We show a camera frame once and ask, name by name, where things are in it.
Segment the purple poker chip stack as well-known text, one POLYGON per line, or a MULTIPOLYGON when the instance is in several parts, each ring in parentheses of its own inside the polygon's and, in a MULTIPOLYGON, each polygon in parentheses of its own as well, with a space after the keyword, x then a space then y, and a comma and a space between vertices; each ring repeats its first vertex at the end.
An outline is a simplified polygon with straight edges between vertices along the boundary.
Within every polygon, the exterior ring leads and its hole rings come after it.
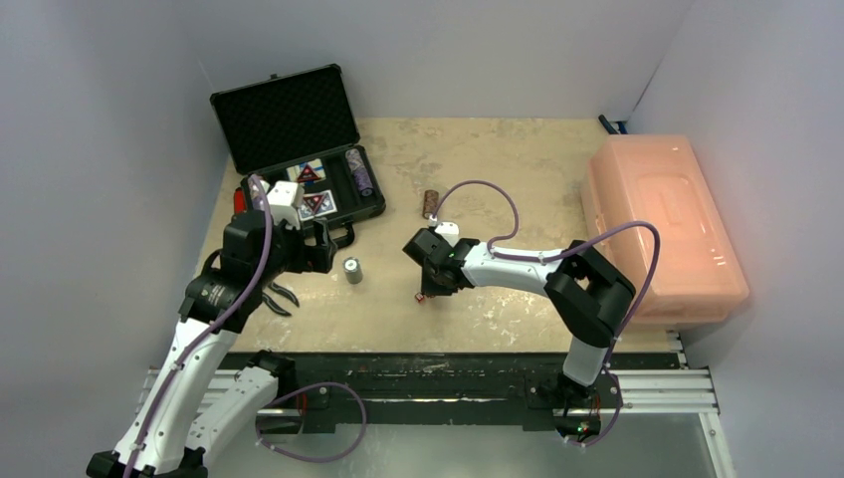
POLYGON ((374 186, 367 169, 365 167, 355 169, 352 175, 359 195, 361 197, 371 196, 374 192, 374 186))

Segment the grey poker chip stack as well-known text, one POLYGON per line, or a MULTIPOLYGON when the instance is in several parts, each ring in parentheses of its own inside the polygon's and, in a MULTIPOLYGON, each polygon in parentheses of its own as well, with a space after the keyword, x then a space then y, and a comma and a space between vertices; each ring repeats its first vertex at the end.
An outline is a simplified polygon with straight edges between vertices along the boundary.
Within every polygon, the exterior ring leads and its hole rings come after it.
POLYGON ((356 285, 362 282, 363 272, 360 261, 354 257, 346 258, 343 263, 343 273, 349 284, 356 285))

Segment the brown poker chip stack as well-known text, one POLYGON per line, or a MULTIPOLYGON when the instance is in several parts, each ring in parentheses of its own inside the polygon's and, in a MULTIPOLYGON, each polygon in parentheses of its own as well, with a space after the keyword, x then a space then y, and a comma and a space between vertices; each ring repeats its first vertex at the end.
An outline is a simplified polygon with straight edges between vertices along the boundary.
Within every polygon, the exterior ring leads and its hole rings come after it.
POLYGON ((423 193, 422 217, 425 219, 432 217, 436 213, 439 203, 439 192, 434 189, 426 189, 423 193))

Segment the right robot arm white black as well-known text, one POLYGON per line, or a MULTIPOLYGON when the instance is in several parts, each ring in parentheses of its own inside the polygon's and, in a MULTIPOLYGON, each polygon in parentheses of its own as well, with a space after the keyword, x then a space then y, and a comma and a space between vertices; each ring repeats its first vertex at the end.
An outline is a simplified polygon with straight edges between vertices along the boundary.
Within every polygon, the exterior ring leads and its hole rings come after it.
POLYGON ((403 252, 421 268, 421 294, 426 297, 498 287, 549 299, 572 335, 558 380, 560 395, 581 405, 596 394, 597 378, 636 288, 592 244, 575 240, 560 252, 494 253, 485 242, 448 240, 429 227, 418 230, 403 252))

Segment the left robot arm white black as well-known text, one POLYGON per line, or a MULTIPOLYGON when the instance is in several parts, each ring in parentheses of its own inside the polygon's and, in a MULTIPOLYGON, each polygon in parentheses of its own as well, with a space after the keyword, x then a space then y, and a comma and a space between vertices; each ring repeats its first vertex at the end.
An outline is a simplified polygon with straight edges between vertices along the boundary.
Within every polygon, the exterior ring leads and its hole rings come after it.
POLYGON ((261 405, 291 403, 297 393, 293 362, 263 351, 222 401, 199 409, 265 288, 282 273, 329 272, 336 250, 324 219, 300 229, 261 210, 234 215, 221 248, 185 290, 170 351, 140 412, 113 450, 92 456, 87 476, 205 477, 261 405))

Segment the blue orange chip stack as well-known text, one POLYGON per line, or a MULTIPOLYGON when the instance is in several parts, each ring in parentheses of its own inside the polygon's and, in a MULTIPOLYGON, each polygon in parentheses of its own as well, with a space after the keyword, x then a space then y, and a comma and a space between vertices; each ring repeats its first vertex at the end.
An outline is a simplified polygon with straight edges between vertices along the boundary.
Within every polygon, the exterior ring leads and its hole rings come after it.
POLYGON ((345 152, 345 159, 349 170, 352 172, 365 167, 360 151, 357 148, 347 150, 345 152))

